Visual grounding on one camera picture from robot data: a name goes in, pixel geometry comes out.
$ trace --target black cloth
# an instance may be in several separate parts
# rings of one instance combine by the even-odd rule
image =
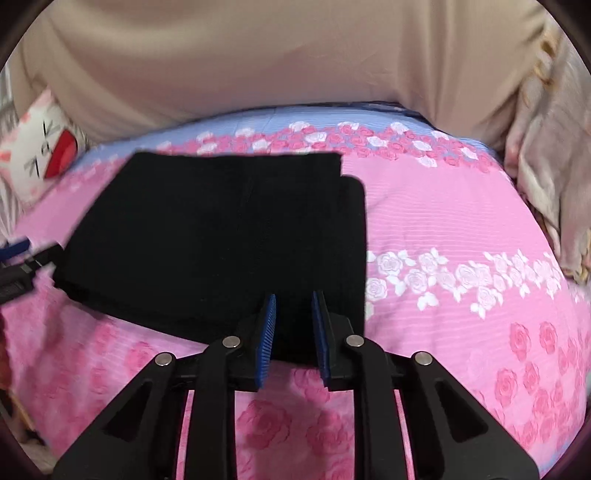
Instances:
[[[365,194],[337,154],[135,154],[54,272],[84,305],[203,343],[277,295],[273,357],[316,362],[311,293],[363,334]]]

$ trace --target crumpled fabric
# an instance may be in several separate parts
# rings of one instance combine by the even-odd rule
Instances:
[[[519,92],[506,172],[532,209],[564,274],[591,270],[591,74],[548,15],[538,60]]]

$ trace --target pink fabric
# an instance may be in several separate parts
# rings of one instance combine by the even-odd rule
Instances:
[[[590,311],[573,300],[505,173],[441,132],[306,128],[283,132],[288,145],[276,147],[341,150],[343,172],[366,187],[366,335],[401,355],[431,352],[547,471],[583,422]],[[273,151],[279,141],[202,138],[162,149],[219,153],[258,142]],[[18,233],[37,245],[65,242],[121,162],[68,174]],[[203,349],[88,311],[47,273],[37,287],[4,315],[16,392],[58,454],[158,352]],[[237,396],[236,444],[240,480],[352,479],[352,395],[329,394],[314,370],[274,363],[264,390]]]

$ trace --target folded clothing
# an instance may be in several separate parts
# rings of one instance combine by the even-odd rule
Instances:
[[[312,291],[362,334],[365,264],[365,194],[341,177],[339,154],[138,153],[53,278],[95,310],[202,343],[231,334],[274,293],[273,357],[313,364]]]

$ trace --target round metal rivet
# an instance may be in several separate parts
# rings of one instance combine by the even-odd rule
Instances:
[[[347,345],[359,347],[365,343],[365,340],[362,336],[359,335],[349,335],[347,337]]]
[[[236,348],[238,345],[240,345],[240,339],[237,336],[232,335],[224,338],[222,344],[226,348]]]
[[[419,352],[419,353],[417,353],[414,356],[414,360],[419,365],[424,365],[425,367],[427,365],[431,365],[433,363],[433,357],[431,356],[430,353],[427,353],[427,352]]]
[[[173,361],[173,356],[170,355],[170,353],[159,353],[156,356],[156,365],[158,365],[159,367],[166,367],[167,365],[170,365]]]

